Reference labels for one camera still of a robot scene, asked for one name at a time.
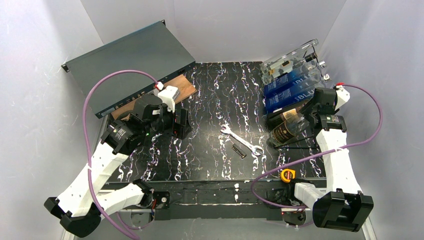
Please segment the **blue square bottle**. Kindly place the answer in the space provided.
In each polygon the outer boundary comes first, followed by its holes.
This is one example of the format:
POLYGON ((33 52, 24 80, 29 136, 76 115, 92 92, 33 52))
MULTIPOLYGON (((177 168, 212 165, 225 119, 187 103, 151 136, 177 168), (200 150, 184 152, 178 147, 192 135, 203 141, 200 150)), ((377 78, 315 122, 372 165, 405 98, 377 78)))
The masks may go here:
POLYGON ((316 61, 303 63, 301 66, 293 68, 290 72, 277 77, 263 88, 265 98, 273 97, 312 76, 320 76, 322 68, 316 61))
POLYGON ((266 112, 269 114, 292 104, 310 100, 316 88, 324 88, 325 86, 326 82, 321 75, 311 76, 274 96, 269 98, 264 97, 266 112))

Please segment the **black wire wine rack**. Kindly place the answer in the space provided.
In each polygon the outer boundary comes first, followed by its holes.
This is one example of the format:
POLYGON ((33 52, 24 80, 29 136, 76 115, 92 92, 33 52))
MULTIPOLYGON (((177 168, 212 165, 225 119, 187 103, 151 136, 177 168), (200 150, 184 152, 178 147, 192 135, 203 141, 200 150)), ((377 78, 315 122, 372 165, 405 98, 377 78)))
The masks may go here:
MULTIPOLYGON (((316 50, 315 50, 315 48, 313 48, 313 49, 310 49, 307 53, 306 53, 306 55, 309 55, 309 54, 311 54, 311 53, 316 53, 316 50)), ((319 60, 318 60, 318 56, 317 56, 317 59, 315 59, 315 60, 313 60, 313 61, 316 61, 316 63, 317 64, 319 64, 320 65, 320 67, 321 67, 321 69, 322 68, 324 68, 324 66, 325 66, 325 64, 324 63, 321 63, 319 60)), ((327 81, 326 80, 326 78, 324 77, 324 75, 323 75, 323 73, 322 73, 322 71, 321 71, 321 76, 322 76, 322 78, 325 80, 325 82, 327 81)), ((289 105, 289 106, 294 106, 294 107, 296 107, 297 105, 300 105, 300 104, 304 104, 304 102, 305 101, 307 101, 307 100, 303 100, 303 101, 300 101, 300 102, 298 102, 298 103, 294 103, 294 104, 292 104, 292 105, 289 105)), ((283 146, 280 146, 280 147, 271 147, 271 148, 274 148, 274 149, 280 149, 280 148, 288 148, 290 145, 292 145, 292 144, 295 144, 295 143, 297 143, 297 142, 299 142, 299 141, 301 141, 301 139, 298 137, 298 136, 296 136, 296 137, 294 137, 294 138, 292 138, 287 144, 285 144, 285 145, 283 145, 283 146)))

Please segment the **dark green wine bottle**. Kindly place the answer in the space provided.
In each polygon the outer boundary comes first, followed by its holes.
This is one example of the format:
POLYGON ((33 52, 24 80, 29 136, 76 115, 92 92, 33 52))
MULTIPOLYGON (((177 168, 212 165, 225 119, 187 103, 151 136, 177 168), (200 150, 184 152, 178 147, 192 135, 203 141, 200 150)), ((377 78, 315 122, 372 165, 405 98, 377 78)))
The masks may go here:
POLYGON ((298 114, 301 108, 304 106, 304 103, 298 104, 297 106, 288 106, 287 109, 282 108, 275 112, 269 113, 266 117, 266 126, 268 130, 273 130, 275 127, 279 126, 284 121, 288 120, 292 116, 298 114))

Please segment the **clear square labelled bottle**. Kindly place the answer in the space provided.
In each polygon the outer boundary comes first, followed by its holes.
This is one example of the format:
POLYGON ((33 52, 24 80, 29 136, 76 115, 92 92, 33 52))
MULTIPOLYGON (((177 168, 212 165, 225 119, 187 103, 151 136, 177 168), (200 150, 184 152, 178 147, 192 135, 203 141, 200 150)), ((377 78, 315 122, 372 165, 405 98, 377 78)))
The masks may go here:
POLYGON ((302 65, 311 62, 313 60, 317 59, 316 53, 311 53, 306 55, 305 58, 300 59, 299 61, 286 61, 282 65, 276 67, 275 69, 272 69, 268 74, 262 74, 262 82, 266 85, 274 80, 276 80, 278 77, 288 74, 294 69, 297 69, 301 67, 302 65))

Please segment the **clear round glass bottle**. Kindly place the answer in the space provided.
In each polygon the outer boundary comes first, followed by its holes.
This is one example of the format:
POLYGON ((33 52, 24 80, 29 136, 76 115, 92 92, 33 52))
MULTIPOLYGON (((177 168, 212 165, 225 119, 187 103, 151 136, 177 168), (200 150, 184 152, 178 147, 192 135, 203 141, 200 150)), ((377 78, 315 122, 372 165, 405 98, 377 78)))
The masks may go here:
POLYGON ((288 53, 278 53, 277 55, 265 60, 261 65, 260 69, 262 73, 268 74, 271 70, 281 66, 286 61, 299 61, 306 57, 307 52, 313 49, 319 44, 319 41, 315 38, 306 43, 302 44, 298 48, 291 50, 288 53))

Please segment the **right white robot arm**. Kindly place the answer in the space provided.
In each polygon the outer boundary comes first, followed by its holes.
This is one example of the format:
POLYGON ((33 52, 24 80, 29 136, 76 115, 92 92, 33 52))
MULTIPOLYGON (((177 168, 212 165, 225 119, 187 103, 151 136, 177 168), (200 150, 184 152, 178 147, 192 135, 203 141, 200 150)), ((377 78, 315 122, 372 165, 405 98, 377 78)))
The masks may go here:
POLYGON ((347 144, 347 126, 337 110, 347 103, 350 93, 342 85, 316 88, 301 109, 323 154, 326 191, 313 183, 296 180, 293 197, 312 210, 318 228, 358 232, 374 207, 373 198, 363 194, 356 180, 347 144))

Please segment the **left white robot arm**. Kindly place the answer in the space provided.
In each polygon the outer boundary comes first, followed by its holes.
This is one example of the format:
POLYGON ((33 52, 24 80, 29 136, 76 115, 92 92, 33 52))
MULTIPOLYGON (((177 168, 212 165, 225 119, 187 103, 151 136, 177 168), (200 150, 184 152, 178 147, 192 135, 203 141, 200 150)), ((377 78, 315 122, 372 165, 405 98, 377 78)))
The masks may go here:
POLYGON ((189 111, 172 107, 170 101, 145 94, 132 102, 106 128, 95 151, 72 184, 59 196, 49 197, 44 207, 59 219, 69 233, 84 238, 101 221, 130 206, 150 208, 160 195, 144 180, 134 180, 123 188, 98 196, 112 173, 140 147, 146 137, 157 134, 184 139, 191 131, 189 111))

